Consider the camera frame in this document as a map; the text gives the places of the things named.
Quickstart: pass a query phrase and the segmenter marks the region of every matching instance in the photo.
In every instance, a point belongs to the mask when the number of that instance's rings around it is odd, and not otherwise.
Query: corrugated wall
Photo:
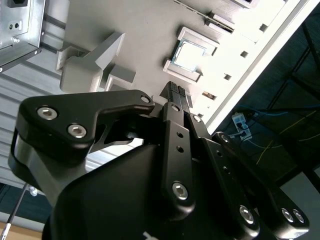
[[[0,182],[22,188],[24,182],[13,175],[8,156],[20,102],[28,97],[63,94],[59,88],[61,73],[55,71],[56,50],[62,48],[68,0],[48,0],[41,46],[42,52],[4,73],[0,73]],[[113,146],[87,158],[89,171],[131,150],[141,142]]]

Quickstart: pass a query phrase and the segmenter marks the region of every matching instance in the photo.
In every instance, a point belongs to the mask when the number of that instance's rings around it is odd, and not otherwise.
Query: wooden surface
[[[5,223],[0,222],[0,231],[5,227]],[[6,237],[6,240],[40,240],[42,236],[41,232],[33,231],[30,229],[11,226],[10,231]]]

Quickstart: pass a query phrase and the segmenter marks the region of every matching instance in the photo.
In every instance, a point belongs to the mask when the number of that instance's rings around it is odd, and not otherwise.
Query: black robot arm
[[[9,165],[53,206],[42,238],[270,240],[308,232],[302,210],[227,135],[211,137],[184,89],[168,85],[164,106],[139,90],[21,103]],[[134,138],[143,145],[86,171],[89,153]]]

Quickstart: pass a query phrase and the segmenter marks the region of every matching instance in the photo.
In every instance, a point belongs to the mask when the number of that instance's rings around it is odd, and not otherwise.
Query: square bracket
[[[203,76],[197,69],[201,58],[213,56],[220,44],[187,27],[182,28],[177,39],[180,43],[173,58],[165,61],[163,71],[195,84]]]

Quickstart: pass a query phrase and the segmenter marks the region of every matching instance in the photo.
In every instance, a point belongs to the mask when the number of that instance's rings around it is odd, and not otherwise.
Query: blue cable
[[[268,116],[282,116],[282,115],[285,115],[285,114],[289,113],[287,111],[280,112],[280,113],[266,113],[266,112],[259,111],[259,110],[255,109],[255,108],[247,106],[247,105],[239,105],[239,107],[243,107],[243,108],[246,108],[246,109],[251,109],[251,110],[253,110],[253,111],[257,112],[257,113],[268,115]]]

